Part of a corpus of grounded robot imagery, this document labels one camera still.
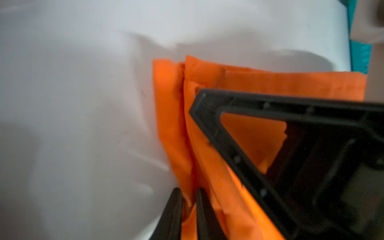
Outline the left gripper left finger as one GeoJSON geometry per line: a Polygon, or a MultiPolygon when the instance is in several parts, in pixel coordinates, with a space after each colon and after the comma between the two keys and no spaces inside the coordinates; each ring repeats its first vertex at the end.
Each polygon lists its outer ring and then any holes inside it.
{"type": "Polygon", "coordinates": [[[182,215],[182,191],[180,188],[174,188],[150,240],[180,240],[182,215]]]}

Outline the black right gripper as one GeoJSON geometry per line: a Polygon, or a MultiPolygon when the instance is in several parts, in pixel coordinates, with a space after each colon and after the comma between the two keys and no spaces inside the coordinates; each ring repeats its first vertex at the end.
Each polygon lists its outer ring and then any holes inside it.
{"type": "Polygon", "coordinates": [[[384,143],[361,130],[288,124],[264,204],[288,240],[366,240],[383,225],[384,143]]]}

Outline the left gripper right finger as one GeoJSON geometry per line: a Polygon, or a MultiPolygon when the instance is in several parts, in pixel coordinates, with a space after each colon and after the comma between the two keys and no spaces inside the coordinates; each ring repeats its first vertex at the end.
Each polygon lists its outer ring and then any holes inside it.
{"type": "Polygon", "coordinates": [[[196,204],[198,240],[228,240],[204,188],[197,189],[196,204]]]}

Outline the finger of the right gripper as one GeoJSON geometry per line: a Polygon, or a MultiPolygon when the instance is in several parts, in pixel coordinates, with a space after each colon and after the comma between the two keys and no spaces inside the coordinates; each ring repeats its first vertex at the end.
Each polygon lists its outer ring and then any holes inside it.
{"type": "MultiPolygon", "coordinates": [[[[282,121],[287,126],[294,124],[345,127],[361,130],[384,142],[384,106],[378,103],[203,89],[199,91],[190,108],[191,117],[209,140],[213,140],[213,128],[221,122],[224,114],[282,121]]],[[[266,174],[261,173],[246,155],[228,157],[223,153],[222,158],[227,159],[227,164],[273,222],[264,204],[264,187],[269,185],[266,174]]],[[[373,231],[377,236],[367,240],[383,239],[384,222],[381,227],[373,227],[373,231]]]]}

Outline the orange shorts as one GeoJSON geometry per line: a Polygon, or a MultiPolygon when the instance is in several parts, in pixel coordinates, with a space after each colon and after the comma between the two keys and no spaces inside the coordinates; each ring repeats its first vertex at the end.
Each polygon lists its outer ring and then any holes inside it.
{"type": "Polygon", "coordinates": [[[281,240],[283,236],[222,158],[246,155],[261,173],[286,139],[284,122],[226,115],[209,140],[189,111],[202,89],[304,98],[362,101],[367,84],[359,72],[275,73],[206,62],[153,62],[159,139],[186,200],[181,238],[195,240],[196,190],[208,193],[229,240],[281,240]]]}

